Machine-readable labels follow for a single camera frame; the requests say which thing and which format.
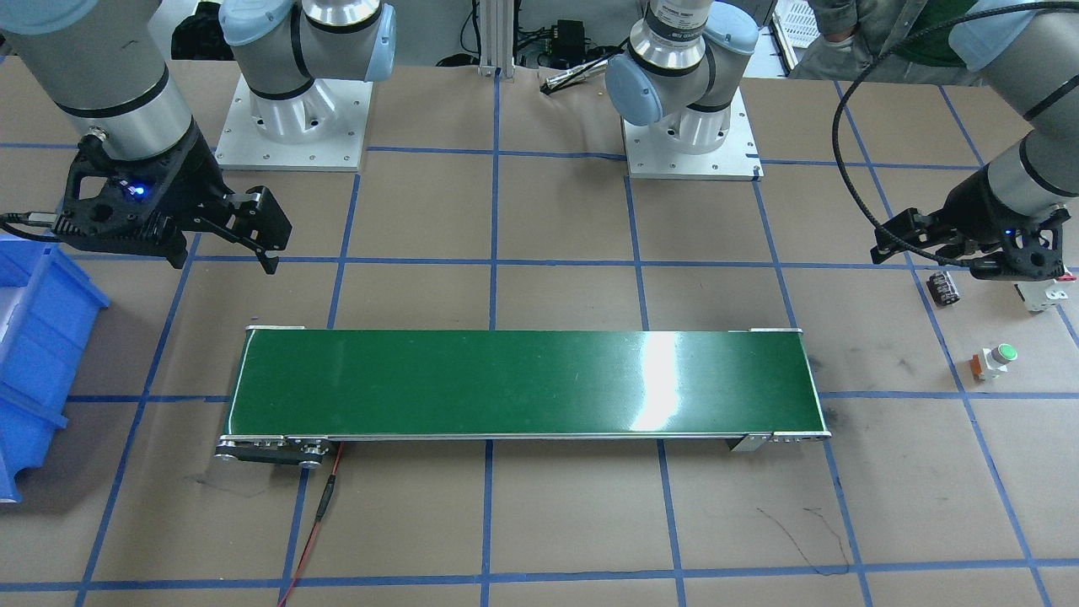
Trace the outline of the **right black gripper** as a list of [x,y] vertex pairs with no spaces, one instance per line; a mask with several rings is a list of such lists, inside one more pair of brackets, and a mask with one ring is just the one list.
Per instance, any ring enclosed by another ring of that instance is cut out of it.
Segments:
[[185,266],[185,231],[211,231],[252,250],[274,274],[293,225],[273,192],[254,187],[227,195],[211,147],[196,121],[169,149],[150,158],[120,161],[105,152],[93,127],[78,142],[51,231],[84,252],[165,258]]

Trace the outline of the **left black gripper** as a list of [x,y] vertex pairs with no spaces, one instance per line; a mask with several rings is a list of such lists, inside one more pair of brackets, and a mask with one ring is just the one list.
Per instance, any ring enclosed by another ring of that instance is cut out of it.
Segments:
[[894,215],[874,231],[873,264],[883,264],[903,250],[940,246],[938,256],[969,261],[974,279],[1037,282],[1065,273],[1063,224],[1071,218],[1066,207],[1026,215],[1007,207],[991,192],[988,170],[964,180],[950,192],[944,207],[927,216],[917,208]]

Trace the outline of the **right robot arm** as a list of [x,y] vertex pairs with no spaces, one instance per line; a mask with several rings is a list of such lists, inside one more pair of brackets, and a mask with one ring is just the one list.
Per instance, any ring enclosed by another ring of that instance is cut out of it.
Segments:
[[355,169],[369,88],[390,79],[396,14],[384,1],[224,1],[240,84],[218,146],[206,142],[151,35],[152,1],[4,1],[3,38],[80,134],[57,212],[3,229],[82,252],[185,266],[186,234],[211,232],[277,270],[292,224],[267,187],[224,168]]

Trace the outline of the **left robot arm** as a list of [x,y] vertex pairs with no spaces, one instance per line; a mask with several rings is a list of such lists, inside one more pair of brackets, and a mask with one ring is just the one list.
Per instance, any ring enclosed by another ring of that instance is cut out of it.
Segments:
[[[847,82],[831,137],[864,82],[986,85],[1029,132],[948,193],[934,212],[887,222],[868,211],[839,148],[834,161],[875,231],[883,264],[907,252],[982,280],[1065,273],[1063,224],[1076,201],[1075,1],[812,1],[818,30],[787,75]],[[685,112],[720,116],[743,77],[755,23],[718,1],[651,1],[606,68],[610,101],[637,127]]]

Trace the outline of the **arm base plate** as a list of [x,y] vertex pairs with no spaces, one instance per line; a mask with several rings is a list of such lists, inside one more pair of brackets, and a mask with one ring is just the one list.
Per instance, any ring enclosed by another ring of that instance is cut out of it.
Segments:
[[648,180],[759,180],[764,176],[743,91],[718,112],[683,109],[650,126],[623,122],[631,178]]
[[240,79],[216,155],[234,170],[357,173],[373,85],[316,79],[296,99],[262,99]]

